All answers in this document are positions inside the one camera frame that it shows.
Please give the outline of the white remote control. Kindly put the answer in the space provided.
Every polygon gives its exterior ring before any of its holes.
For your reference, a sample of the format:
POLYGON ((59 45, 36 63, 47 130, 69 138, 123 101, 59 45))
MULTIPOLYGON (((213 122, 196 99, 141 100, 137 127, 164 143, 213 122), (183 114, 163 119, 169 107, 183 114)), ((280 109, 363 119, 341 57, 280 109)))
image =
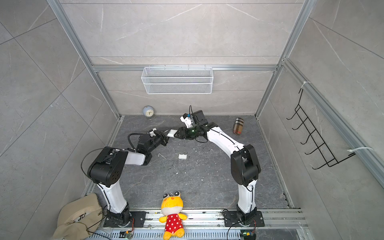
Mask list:
POLYGON ((169 130, 168 131, 168 134, 167 134, 167 137, 169 138, 177 138, 178 137, 178 130, 169 130))

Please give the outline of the white battery cover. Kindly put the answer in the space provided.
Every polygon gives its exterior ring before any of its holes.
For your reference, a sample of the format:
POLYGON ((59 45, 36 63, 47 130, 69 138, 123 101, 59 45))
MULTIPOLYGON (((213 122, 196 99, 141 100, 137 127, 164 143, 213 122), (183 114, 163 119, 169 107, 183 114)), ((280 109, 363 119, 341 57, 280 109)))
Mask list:
POLYGON ((188 154, 179 154, 178 158, 179 160, 186 160, 188 157, 188 154))

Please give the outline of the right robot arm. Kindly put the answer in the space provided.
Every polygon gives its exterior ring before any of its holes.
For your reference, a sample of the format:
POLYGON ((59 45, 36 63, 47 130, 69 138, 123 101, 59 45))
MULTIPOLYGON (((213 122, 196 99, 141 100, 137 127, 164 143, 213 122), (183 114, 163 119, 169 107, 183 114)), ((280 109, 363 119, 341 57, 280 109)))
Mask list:
POLYGON ((231 174, 238 184, 239 200, 237 218, 242 225, 249 225, 257 215, 255 203, 256 183, 261 173, 261 165, 252 145, 244 145, 227 135, 216 123, 208 122, 203 111, 184 114, 185 124, 177 130, 169 130, 167 136, 181 140, 195 140, 204 137, 217 145, 231 159, 231 174))

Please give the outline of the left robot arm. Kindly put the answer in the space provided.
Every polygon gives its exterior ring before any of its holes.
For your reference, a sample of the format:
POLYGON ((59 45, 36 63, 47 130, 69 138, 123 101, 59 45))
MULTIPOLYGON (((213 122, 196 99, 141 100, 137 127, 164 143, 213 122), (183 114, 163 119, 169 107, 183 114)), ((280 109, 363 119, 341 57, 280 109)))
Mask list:
POLYGON ((152 159, 152 151, 158 146, 166 146, 169 137, 163 131, 153 129, 128 135, 130 147, 118 149, 104 147, 89 166, 87 177, 98 185, 107 202, 107 218, 125 226, 132 221, 129 204, 120 186, 120 177, 127 165, 146 166, 152 159))

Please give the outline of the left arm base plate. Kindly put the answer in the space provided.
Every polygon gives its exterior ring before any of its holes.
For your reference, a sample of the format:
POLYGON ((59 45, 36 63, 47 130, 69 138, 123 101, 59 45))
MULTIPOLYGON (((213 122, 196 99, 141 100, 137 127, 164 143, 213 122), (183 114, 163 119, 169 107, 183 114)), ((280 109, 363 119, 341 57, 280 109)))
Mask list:
POLYGON ((108 213, 103 227, 111 228, 142 228, 146 219, 146 212, 123 212, 121 214, 108 213))

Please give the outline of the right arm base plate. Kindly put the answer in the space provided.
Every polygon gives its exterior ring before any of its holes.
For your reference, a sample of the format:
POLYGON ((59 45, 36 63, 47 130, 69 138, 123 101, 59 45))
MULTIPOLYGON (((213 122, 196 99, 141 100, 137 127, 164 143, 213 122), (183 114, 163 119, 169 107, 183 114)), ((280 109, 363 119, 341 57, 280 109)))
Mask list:
POLYGON ((241 211, 223 210, 222 215, 226 227, 264 227, 264 217, 262 212, 253 210, 249 214, 241 211))

